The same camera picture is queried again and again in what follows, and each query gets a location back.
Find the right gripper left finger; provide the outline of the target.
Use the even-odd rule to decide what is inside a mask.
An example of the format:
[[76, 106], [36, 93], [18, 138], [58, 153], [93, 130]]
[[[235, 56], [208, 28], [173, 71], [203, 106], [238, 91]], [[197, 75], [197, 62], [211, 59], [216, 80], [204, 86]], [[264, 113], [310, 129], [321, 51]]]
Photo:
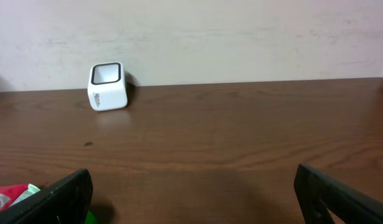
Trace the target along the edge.
[[80, 169], [0, 212], [0, 224], [84, 224], [93, 195], [88, 169]]

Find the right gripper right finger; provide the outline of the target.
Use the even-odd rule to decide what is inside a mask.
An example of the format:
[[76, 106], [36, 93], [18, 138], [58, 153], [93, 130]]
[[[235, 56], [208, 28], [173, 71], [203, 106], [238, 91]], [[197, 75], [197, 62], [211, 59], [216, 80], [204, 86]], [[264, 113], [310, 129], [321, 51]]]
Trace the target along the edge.
[[293, 184], [305, 223], [383, 224], [383, 203], [306, 165], [298, 166]]

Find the green-lid white jar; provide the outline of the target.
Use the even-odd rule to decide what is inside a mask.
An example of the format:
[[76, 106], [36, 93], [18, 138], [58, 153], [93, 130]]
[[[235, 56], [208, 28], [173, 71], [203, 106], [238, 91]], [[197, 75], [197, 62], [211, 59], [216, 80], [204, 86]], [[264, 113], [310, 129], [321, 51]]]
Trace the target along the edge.
[[90, 210], [88, 210], [88, 213], [86, 214], [85, 224], [99, 224]]

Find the teal white snack packet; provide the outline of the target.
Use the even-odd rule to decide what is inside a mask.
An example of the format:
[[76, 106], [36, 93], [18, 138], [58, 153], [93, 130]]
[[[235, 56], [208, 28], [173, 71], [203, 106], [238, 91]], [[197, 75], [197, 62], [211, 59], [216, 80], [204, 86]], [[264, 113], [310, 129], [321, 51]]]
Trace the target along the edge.
[[39, 191], [40, 191], [40, 189], [37, 186], [35, 186], [33, 184], [28, 184], [27, 190], [25, 190], [23, 193], [21, 193], [20, 196], [18, 196], [15, 199], [15, 201], [12, 202], [11, 205], [15, 205], [15, 204], [25, 200], [26, 198], [30, 197], [31, 195], [36, 194]]

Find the red snack packet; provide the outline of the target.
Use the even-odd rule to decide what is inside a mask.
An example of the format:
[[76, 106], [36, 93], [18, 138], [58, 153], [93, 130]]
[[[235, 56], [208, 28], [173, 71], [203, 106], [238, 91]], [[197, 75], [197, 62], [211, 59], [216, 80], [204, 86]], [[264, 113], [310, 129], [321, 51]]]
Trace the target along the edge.
[[12, 206], [12, 202], [27, 190], [28, 184], [0, 186], [0, 212]]

